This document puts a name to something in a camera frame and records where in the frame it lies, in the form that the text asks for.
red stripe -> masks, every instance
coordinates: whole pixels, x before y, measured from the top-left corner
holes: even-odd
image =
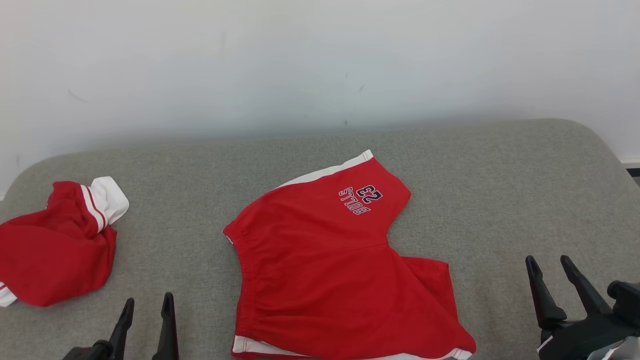
[[[91,205],[93,205],[93,208],[97,211],[98,214],[100,214],[100,217],[102,218],[102,228],[104,229],[105,227],[107,227],[107,220],[104,219],[104,215],[102,214],[102,212],[95,207],[95,203],[93,202],[93,195],[91,195],[91,188],[89,186],[86,187],[86,192],[89,193],[89,199],[91,200]]]

red fabric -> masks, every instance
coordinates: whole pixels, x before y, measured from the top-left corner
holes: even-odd
[[[106,226],[97,232],[81,185],[54,183],[45,210],[0,225],[0,281],[36,306],[100,288],[111,273],[116,231]]]
[[[345,205],[349,188],[368,211]],[[372,159],[250,204],[224,230],[243,274],[236,335],[321,359],[475,352],[458,322],[448,265],[402,258],[388,245],[410,196]]]

couch cushion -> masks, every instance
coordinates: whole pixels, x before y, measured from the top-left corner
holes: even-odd
[[[53,181],[111,176],[131,202],[114,225],[111,277],[50,308],[0,309],[0,357],[61,359],[108,339],[134,297],[125,358],[150,359],[171,291],[181,358],[230,358],[242,278],[223,227],[270,189],[367,149],[413,193],[391,246],[450,264],[476,359],[537,358],[526,255],[574,318],[584,310],[561,254],[602,295],[613,280],[640,281],[640,188],[599,137],[566,120],[83,152],[25,170],[0,202],[0,222],[44,208]]]

white trim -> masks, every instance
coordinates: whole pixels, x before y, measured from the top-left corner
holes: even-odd
[[[4,286],[4,283],[0,282],[0,307],[7,307],[17,299],[11,290]]]
[[[640,158],[620,159],[625,168],[640,168]]]
[[[98,177],[89,188],[95,208],[104,215],[105,221],[113,225],[129,210],[129,200],[111,176]]]
[[[82,188],[84,205],[86,206],[86,209],[89,211],[89,214],[91,214],[95,218],[95,221],[98,223],[98,233],[99,233],[102,231],[102,229],[104,229],[104,221],[102,220],[102,216],[93,207],[93,203],[91,202],[91,197],[89,196],[89,189],[82,184],[80,184],[80,187]]]
[[[346,168],[350,168],[350,167],[354,167],[358,164],[361,164],[365,161],[369,161],[373,159],[373,154],[371,153],[371,150],[367,150],[363,153],[361,153],[359,156],[351,159],[351,160],[347,160],[345,161],[342,165],[335,165],[332,167],[328,167],[328,168],[324,168],[322,170],[318,170],[318,171],[314,171],[312,173],[306,174],[306,175],[302,175],[299,176],[291,181],[288,181],[280,186],[278,186],[278,188],[281,188],[283,186],[287,186],[287,185],[292,185],[292,184],[300,184],[300,183],[309,183],[311,181],[315,181],[318,180],[319,178],[323,177],[323,176],[327,176],[327,175],[331,175],[331,174],[335,174],[338,171],[344,170]]]
[[[253,352],[256,354],[267,354],[267,355],[290,355],[290,356],[305,356],[296,354],[295,352],[282,350],[281,348],[276,348],[273,345],[269,345],[263,341],[256,341],[250,338],[245,338],[244,336],[235,336],[234,337],[234,346],[232,352],[234,354],[242,354],[243,352]],[[383,357],[376,357],[374,359],[366,359],[366,360],[446,360],[446,359],[455,359],[455,360],[467,360],[471,357],[471,353],[462,350],[459,348],[455,348],[451,350],[447,355],[443,357],[438,357],[436,359],[429,359],[425,357],[419,357],[411,354],[396,354],[389,355]]]
[[[250,338],[245,338],[244,336],[234,336],[234,347],[232,349],[233,353],[241,354],[243,352],[255,352],[257,354],[271,354],[271,355],[290,355],[290,356],[306,356],[296,354],[295,352],[282,350],[281,348],[276,348],[273,345],[269,345],[263,341],[255,341]]]

number 23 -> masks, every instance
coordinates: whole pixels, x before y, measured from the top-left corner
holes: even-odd
[[[372,200],[378,200],[382,197],[382,193],[377,191],[375,187],[369,185],[356,191],[356,194],[362,198],[362,202],[369,204]]]

